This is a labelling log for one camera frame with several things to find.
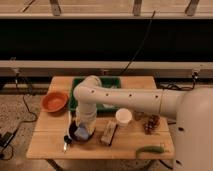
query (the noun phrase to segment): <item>table leg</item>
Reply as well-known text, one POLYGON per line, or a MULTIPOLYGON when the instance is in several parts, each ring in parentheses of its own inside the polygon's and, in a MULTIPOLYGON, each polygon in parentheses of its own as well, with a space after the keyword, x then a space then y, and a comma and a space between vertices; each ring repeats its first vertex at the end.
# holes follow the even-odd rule
POLYGON ((63 171, 63 168, 60 167, 53 159, 46 159, 46 161, 47 161, 56 171, 63 171))

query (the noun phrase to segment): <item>orange bowl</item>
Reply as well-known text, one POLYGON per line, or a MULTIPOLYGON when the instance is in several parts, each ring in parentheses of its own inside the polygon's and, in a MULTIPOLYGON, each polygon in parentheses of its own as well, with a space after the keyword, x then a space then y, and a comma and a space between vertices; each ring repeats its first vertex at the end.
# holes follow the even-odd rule
POLYGON ((41 106, 46 112, 57 112, 66 105, 67 100, 67 94, 54 91, 44 96, 41 106))

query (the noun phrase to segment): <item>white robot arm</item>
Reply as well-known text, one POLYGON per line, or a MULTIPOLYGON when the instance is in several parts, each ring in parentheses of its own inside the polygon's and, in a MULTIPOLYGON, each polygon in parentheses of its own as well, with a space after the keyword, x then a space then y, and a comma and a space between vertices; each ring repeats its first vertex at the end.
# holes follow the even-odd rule
POLYGON ((98 77, 87 77, 74 90, 77 126, 94 131, 96 103, 126 107, 147 114, 177 117, 174 171, 212 171, 213 90, 193 91, 107 89, 98 77))

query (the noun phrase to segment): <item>floor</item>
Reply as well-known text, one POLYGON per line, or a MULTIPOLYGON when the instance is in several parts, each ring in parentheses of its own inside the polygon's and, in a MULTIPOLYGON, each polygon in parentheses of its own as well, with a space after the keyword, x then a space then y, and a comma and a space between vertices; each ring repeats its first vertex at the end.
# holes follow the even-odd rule
MULTIPOLYGON (((39 114, 41 95, 26 96, 27 103, 31 111, 39 114)), ((13 131, 17 124, 23 119, 32 119, 27 112, 26 107, 22 101, 22 95, 0 95, 0 133, 4 134, 7 131, 13 131)), ((53 170, 45 160, 28 160, 26 159, 26 152, 29 146, 32 132, 35 123, 23 124, 16 137, 11 142, 14 148, 14 156, 9 161, 0 160, 1 171, 51 171, 53 170)), ((5 150, 6 157, 11 154, 9 147, 5 150)), ((147 171, 143 167, 149 161, 142 160, 58 160, 64 170, 74 171, 147 171)), ((156 161, 149 171, 168 171, 158 161, 156 161)))

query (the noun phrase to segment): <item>green pepper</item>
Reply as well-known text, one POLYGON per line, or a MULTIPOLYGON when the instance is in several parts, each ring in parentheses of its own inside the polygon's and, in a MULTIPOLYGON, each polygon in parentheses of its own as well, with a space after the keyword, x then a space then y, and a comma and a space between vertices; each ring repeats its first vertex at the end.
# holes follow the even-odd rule
POLYGON ((136 158, 139 158, 139 154, 142 153, 142 152, 149 152, 149 153, 161 154, 161 153, 164 153, 165 150, 161 146, 145 146, 145 147, 140 147, 135 152, 136 158))

